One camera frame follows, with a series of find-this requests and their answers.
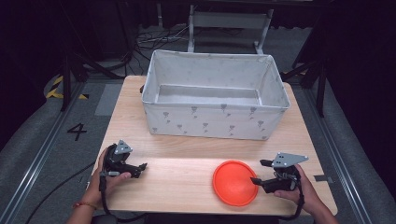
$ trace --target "rectangular box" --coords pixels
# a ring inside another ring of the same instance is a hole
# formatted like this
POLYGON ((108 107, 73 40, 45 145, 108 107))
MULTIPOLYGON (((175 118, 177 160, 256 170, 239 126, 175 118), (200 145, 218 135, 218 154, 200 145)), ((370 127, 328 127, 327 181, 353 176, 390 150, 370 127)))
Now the rectangular box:
POLYGON ((149 131, 266 140, 290 107, 270 55, 155 50, 142 94, 149 131))

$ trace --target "bracelet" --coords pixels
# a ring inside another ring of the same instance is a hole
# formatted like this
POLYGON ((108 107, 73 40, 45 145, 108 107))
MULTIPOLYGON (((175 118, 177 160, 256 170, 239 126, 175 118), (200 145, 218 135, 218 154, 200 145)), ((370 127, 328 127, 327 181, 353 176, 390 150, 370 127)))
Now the bracelet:
POLYGON ((94 210, 97 209, 97 207, 95 205, 93 205, 93 203, 86 203, 86 202, 75 203, 75 204, 73 204, 72 208, 74 209, 74 208, 77 208, 77 207, 82 206, 82 205, 88 205, 89 207, 93 208, 94 210))

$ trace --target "orange plate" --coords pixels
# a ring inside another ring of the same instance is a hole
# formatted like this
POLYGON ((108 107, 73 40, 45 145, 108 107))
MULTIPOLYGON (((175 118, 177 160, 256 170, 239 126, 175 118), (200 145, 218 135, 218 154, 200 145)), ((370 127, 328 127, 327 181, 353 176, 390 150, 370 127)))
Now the orange plate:
POLYGON ((222 201, 245 206, 256 198, 259 187, 250 178, 256 174, 241 161, 226 161, 213 174, 213 188, 222 201))

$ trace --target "white storage bin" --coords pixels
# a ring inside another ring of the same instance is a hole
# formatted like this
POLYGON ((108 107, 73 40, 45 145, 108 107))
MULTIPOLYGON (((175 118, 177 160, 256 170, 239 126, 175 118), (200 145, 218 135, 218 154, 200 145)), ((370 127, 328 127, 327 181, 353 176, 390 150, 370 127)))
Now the white storage bin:
POLYGON ((270 55, 155 50, 142 94, 153 134, 269 138, 289 97, 270 55))

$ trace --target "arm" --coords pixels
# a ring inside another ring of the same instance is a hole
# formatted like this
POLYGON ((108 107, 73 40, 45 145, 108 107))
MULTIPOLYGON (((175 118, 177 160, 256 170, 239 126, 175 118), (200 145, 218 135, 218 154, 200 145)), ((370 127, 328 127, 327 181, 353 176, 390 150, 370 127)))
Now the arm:
MULTIPOLYGON (((99 191, 99 174, 102 171, 103 160, 106 151, 107 148, 103 150, 98 160, 98 167, 96 168, 95 172, 93 172, 92 174, 91 183, 80 200, 81 202, 89 203, 91 205, 83 204, 74 208, 72 215, 66 222, 67 224, 91 223, 92 215, 93 212, 95 211, 94 207, 98 207, 102 201, 101 192, 99 191)), ((115 177, 107 176, 106 195, 110 194, 119 183, 129 178, 131 178, 131 174, 128 172, 115 177)))
MULTIPOLYGON (((317 192, 315 191, 309 179, 306 177, 301 166, 296 164, 295 167, 301 176, 301 185, 305 200, 303 209, 305 212, 311 214, 317 224, 338 224, 335 216, 332 215, 332 212, 329 210, 329 208, 319 198, 317 192)), ((277 190, 274 192, 276 197, 289 199, 295 203, 297 203, 299 200, 299 194, 300 191, 298 189, 294 191, 277 190)))

